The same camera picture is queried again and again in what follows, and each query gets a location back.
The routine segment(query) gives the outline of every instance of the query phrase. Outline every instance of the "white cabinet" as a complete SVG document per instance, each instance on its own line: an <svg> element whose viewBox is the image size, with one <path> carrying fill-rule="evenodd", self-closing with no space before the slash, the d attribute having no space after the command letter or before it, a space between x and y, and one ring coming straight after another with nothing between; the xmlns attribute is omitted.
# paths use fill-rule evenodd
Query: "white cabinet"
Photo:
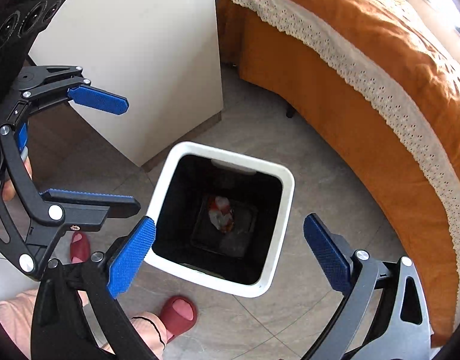
<svg viewBox="0 0 460 360"><path fill-rule="evenodd" d="M139 166L223 107L215 0L67 0L30 56L128 98L121 116L73 107Z"/></svg>

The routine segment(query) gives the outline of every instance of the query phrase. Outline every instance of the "slipper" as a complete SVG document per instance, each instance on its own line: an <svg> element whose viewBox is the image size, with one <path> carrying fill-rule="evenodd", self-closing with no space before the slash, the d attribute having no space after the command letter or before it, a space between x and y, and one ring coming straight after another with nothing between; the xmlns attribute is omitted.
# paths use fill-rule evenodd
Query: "slipper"
<svg viewBox="0 0 460 360"><path fill-rule="evenodd" d="M70 243L70 261L72 263L84 263L90 257L90 242L85 233L75 231Z"/></svg>
<svg viewBox="0 0 460 360"><path fill-rule="evenodd" d="M186 318L183 318L178 312L173 308L173 304L176 300L181 299L184 302L188 303L193 311L193 319L189 321ZM168 340L168 342L173 341L175 337L182 335L185 332L188 332L192 327L195 326L197 322L197 307L193 302L183 296L174 296L165 302L163 305L162 311L160 313L160 320L165 325L165 328L173 334L173 337Z"/></svg>

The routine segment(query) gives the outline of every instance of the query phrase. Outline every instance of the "metal pivot screw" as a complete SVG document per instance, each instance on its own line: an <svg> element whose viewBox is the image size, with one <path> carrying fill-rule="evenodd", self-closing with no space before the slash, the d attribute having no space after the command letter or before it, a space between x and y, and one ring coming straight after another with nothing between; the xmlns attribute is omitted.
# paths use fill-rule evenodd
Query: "metal pivot screw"
<svg viewBox="0 0 460 360"><path fill-rule="evenodd" d="M368 253L364 250L358 250L356 255L359 260L363 260L363 261L368 260L368 258L370 257Z"/></svg>
<svg viewBox="0 0 460 360"><path fill-rule="evenodd" d="M57 206L56 204L50 206L49 208L50 218L52 218L54 221L59 221L62 216L64 216L64 210L62 210L60 206Z"/></svg>
<svg viewBox="0 0 460 360"><path fill-rule="evenodd" d="M411 259L409 259L409 257L403 256L402 257L402 264L405 265L405 266L411 266L412 261L411 261Z"/></svg>
<svg viewBox="0 0 460 360"><path fill-rule="evenodd" d="M18 259L18 263L20 264L20 268L24 272L32 272L35 264L33 263L33 258L30 257L28 254L22 254Z"/></svg>
<svg viewBox="0 0 460 360"><path fill-rule="evenodd" d="M10 127L9 126L2 126L0 128L0 134L1 135L7 135L10 132Z"/></svg>
<svg viewBox="0 0 460 360"><path fill-rule="evenodd" d="M92 253L92 256L90 257L90 259L94 263L99 263L100 261L103 260L103 253L101 251L96 251L95 253Z"/></svg>
<svg viewBox="0 0 460 360"><path fill-rule="evenodd" d="M57 259L51 259L48 263L48 267L50 269L56 268L58 265L58 260Z"/></svg>

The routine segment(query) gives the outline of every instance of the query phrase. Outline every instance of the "trash can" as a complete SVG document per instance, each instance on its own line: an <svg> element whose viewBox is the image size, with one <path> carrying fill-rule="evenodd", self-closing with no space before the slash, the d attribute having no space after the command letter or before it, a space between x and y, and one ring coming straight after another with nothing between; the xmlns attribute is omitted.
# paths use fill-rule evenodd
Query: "trash can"
<svg viewBox="0 0 460 360"><path fill-rule="evenodd" d="M145 262L214 290L262 295L275 273L294 184L276 163L192 142L175 145L148 207L157 236ZM229 202L230 231L210 219L216 197Z"/></svg>

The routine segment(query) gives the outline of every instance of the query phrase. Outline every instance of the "bed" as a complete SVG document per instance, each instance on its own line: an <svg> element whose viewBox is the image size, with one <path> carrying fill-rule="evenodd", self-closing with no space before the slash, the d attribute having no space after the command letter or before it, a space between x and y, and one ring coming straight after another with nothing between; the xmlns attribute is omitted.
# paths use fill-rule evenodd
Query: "bed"
<svg viewBox="0 0 460 360"><path fill-rule="evenodd" d="M220 0L220 57L285 98L378 202L432 345L460 322L460 66L405 0Z"/></svg>

